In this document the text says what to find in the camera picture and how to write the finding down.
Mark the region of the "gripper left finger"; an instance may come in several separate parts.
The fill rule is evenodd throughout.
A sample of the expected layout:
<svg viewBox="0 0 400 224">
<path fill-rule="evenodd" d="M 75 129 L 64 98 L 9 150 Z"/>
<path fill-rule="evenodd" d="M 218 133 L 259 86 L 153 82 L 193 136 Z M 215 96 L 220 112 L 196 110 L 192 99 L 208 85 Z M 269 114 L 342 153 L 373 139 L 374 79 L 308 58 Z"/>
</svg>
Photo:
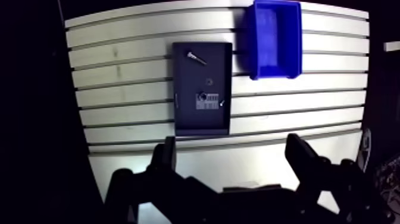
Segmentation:
<svg viewBox="0 0 400 224">
<path fill-rule="evenodd" d="M 133 223 L 139 219 L 139 205 L 151 203 L 171 223 L 217 223 L 218 194 L 195 178 L 176 173 L 176 139 L 168 136 L 153 150 L 150 164 L 141 173 L 130 169 L 113 172 L 107 191 L 107 223 Z"/>
</svg>

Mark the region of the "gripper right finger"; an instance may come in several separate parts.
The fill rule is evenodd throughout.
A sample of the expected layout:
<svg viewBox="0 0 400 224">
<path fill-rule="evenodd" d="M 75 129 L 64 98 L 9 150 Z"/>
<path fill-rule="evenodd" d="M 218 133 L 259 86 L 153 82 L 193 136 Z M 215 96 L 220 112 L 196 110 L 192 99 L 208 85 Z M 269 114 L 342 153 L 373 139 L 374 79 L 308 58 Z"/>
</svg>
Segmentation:
<svg viewBox="0 0 400 224">
<path fill-rule="evenodd" d="M 395 215 L 358 165 L 350 159 L 333 164 L 319 156 L 297 134 L 286 139 L 285 157 L 299 180 L 296 208 L 309 223 L 393 223 Z M 339 207 L 336 214 L 318 204 L 330 192 Z"/>
</svg>

